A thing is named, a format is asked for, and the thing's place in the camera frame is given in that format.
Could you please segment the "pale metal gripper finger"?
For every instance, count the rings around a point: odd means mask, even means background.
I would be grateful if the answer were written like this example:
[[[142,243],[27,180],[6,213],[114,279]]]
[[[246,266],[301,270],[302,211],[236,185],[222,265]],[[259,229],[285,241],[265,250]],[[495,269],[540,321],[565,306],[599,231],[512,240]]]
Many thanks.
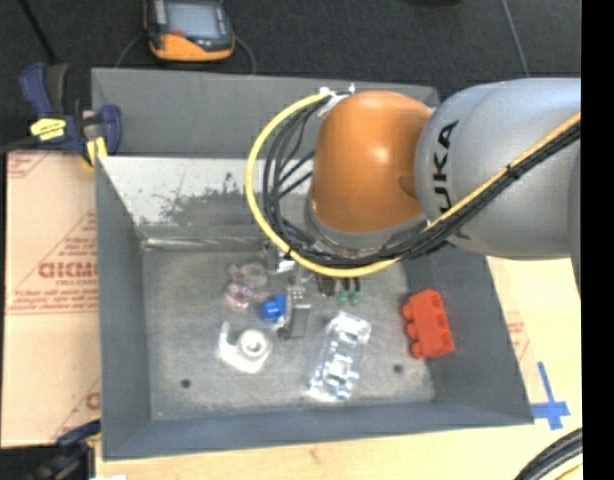
[[[291,337],[293,305],[292,298],[288,294],[283,295],[282,300],[284,302],[284,312],[278,320],[276,335],[281,341],[286,341]]]
[[[302,338],[307,332],[312,303],[306,292],[299,289],[291,289],[289,299],[291,302],[289,337]]]

